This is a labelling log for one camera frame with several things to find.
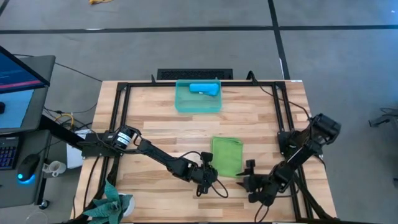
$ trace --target cup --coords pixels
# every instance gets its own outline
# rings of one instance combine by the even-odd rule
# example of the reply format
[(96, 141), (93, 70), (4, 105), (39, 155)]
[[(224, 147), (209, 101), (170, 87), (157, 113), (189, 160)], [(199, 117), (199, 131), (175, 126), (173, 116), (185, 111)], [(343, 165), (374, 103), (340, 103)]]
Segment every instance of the cup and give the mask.
[(58, 177), (58, 175), (64, 173), (66, 169), (67, 165), (60, 161), (53, 161), (50, 165), (43, 165), (43, 171), (46, 173), (52, 173), (53, 177)]

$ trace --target wooden tabletop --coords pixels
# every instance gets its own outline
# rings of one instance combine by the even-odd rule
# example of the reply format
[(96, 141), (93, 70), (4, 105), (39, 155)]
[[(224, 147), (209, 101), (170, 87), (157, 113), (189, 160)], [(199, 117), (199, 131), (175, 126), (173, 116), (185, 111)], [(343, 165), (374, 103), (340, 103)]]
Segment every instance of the wooden tabletop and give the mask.
[[(93, 121), (93, 129), (103, 132), (109, 128), (111, 113), (120, 81), (103, 82)], [(308, 101), (302, 82), (286, 81), (289, 100), (304, 106)], [(271, 88), (264, 87), (272, 93)], [(142, 136), (172, 156), (187, 151), (210, 151), (212, 136), (240, 138), (244, 144), (243, 159), (255, 159), (258, 174), (268, 174), (283, 157), (277, 143), (277, 118), (273, 98), (258, 86), (224, 86), (223, 107), (218, 114), (178, 114), (174, 108), (174, 87), (134, 87), (131, 90), (126, 124), (138, 128)], [(122, 92), (117, 124), (120, 123)], [(307, 127), (307, 117), (298, 107), (291, 105), (294, 125)], [(198, 156), (189, 159), (200, 162)], [(90, 170), (95, 158), (83, 163), (75, 197), (76, 214), (82, 212), (83, 198)], [(93, 198), (102, 165), (99, 159), (90, 182), (87, 203)], [(323, 165), (310, 158), (303, 165), (309, 191), (331, 216), (336, 216), (333, 200)], [(248, 193), (235, 184), (241, 179), (219, 177), (229, 192), (229, 198), (220, 198), (212, 189), (197, 197), (197, 185), (173, 177), (166, 168), (143, 155), (125, 155), (119, 165), (116, 188), (133, 194), (136, 208), (122, 222), (253, 222), (260, 203), (249, 203)], [(305, 216), (302, 196), (300, 209)], [(264, 221), (294, 221), (291, 198), (277, 198)]]

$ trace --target green towel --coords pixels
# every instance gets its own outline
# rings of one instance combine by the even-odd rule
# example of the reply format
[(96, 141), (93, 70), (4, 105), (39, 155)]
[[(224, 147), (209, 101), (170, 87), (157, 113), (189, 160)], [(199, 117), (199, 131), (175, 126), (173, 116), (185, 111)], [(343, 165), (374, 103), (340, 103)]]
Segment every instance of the green towel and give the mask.
[(243, 143), (237, 138), (213, 137), (211, 165), (223, 177), (236, 177), (242, 170)]

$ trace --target monitor screen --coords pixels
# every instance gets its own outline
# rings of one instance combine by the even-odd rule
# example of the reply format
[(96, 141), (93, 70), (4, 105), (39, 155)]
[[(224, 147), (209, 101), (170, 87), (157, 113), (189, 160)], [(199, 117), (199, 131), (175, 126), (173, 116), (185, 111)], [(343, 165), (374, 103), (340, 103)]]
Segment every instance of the monitor screen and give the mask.
[(9, 52), (0, 51), (0, 93), (42, 88), (45, 80)]

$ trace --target concrete floor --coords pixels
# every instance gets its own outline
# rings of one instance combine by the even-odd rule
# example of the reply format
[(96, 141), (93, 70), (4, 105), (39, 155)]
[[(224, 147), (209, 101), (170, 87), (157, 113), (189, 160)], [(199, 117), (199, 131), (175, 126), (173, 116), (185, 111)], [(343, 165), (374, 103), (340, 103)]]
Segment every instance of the concrete floor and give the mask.
[[(267, 1), (10, 0), (0, 30), (174, 26), (270, 26)], [(280, 26), (398, 24), (398, 2), (388, 0), (277, 0)], [(389, 125), (370, 128), (380, 107), (397, 107), (398, 30), (282, 31), (291, 79), (304, 81), (312, 114), (343, 125), (325, 148), (327, 174), (343, 220), (396, 223), (398, 140)], [(57, 62), (101, 80), (148, 80), (158, 68), (232, 68), (235, 79), (253, 70), (261, 79), (281, 79), (273, 31), (139, 34), (0, 35), (15, 54), (56, 55)], [(98, 98), (100, 83), (55, 67), (46, 107), (81, 111)], [(88, 123), (94, 110), (77, 114)], [(65, 157), (65, 145), (51, 148)], [(50, 179), (44, 212), (49, 223), (68, 219), (79, 170)], [(24, 223), (37, 207), (0, 209), (0, 224)]]

